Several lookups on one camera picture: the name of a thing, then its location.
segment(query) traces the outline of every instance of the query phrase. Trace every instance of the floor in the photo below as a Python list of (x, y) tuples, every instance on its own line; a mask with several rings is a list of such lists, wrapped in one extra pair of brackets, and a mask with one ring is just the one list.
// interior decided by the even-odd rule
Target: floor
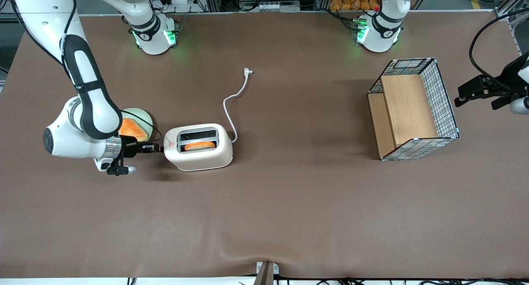
[[(119, 14), (119, 12), (109, 4), (100, 0), (77, 0), (78, 12), (80, 14)], [(481, 3), (471, 0), (424, 0), (419, 10), (472, 10), (474, 8), (489, 9), (495, 7), (494, 3)], [(10, 5), (6, 5), (0, 10), (0, 67), (9, 70), (13, 58), (19, 46), (23, 29), (12, 21)], [(515, 36), (518, 40), (521, 52), (529, 50), (529, 22), (520, 23), (515, 29)], [(0, 81), (5, 80), (5, 76), (0, 72)]]

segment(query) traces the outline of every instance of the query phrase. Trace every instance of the white toaster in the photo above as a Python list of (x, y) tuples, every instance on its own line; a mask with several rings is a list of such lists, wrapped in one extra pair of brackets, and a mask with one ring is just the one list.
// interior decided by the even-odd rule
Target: white toaster
[[(210, 147), (186, 149), (198, 142)], [(183, 171), (221, 168), (233, 159), (232, 143), (226, 129), (219, 124), (199, 124), (177, 127), (167, 131), (164, 138), (164, 155)]]

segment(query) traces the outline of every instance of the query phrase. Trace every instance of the green led light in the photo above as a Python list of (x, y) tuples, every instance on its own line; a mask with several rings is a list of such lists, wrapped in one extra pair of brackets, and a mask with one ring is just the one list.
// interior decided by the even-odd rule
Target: green led light
[(369, 26), (368, 25), (364, 25), (363, 29), (361, 29), (360, 32), (358, 33), (357, 41), (358, 42), (364, 42), (365, 41), (365, 37), (367, 36), (367, 33), (369, 33)]
[(400, 33), (400, 28), (398, 29), (397, 33), (395, 33), (395, 39), (393, 40), (393, 43), (397, 42), (399, 33)]
[(136, 33), (132, 31), (132, 35), (134, 35), (134, 39), (136, 40), (136, 44), (140, 46), (140, 42), (138, 41), (138, 37), (136, 36)]
[(169, 44), (174, 44), (175, 37), (173, 32), (164, 30), (164, 35)]

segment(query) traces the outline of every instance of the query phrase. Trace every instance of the wire mesh basket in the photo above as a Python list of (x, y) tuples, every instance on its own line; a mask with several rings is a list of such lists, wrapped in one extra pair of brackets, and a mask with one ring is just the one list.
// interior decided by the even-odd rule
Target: wire mesh basket
[(368, 94), (383, 93), (380, 80), (382, 76), (406, 74), (419, 74), (421, 76), (438, 137), (412, 138), (381, 157), (382, 161), (419, 159), (450, 144), (460, 136), (451, 101), (446, 93), (435, 58), (395, 59), (389, 62)]

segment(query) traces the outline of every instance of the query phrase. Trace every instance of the white power cord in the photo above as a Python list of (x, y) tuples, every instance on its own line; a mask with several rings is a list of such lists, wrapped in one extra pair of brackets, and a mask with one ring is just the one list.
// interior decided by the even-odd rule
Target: white power cord
[(253, 74), (253, 70), (249, 68), (244, 68), (244, 84), (242, 84), (242, 88), (234, 95), (229, 95), (222, 101), (222, 105), (224, 106), (224, 112), (226, 113), (226, 117), (228, 118), (228, 121), (230, 121), (230, 125), (232, 126), (232, 129), (233, 129), (233, 133), (235, 134), (235, 138), (233, 138), (232, 143), (237, 141), (237, 130), (235, 129), (235, 126), (233, 125), (233, 121), (231, 121), (230, 114), (228, 113), (228, 110), (226, 108), (226, 101), (234, 97), (237, 97), (242, 93), (242, 91), (246, 87), (246, 83), (248, 82), (248, 77), (251, 76), (252, 74)]

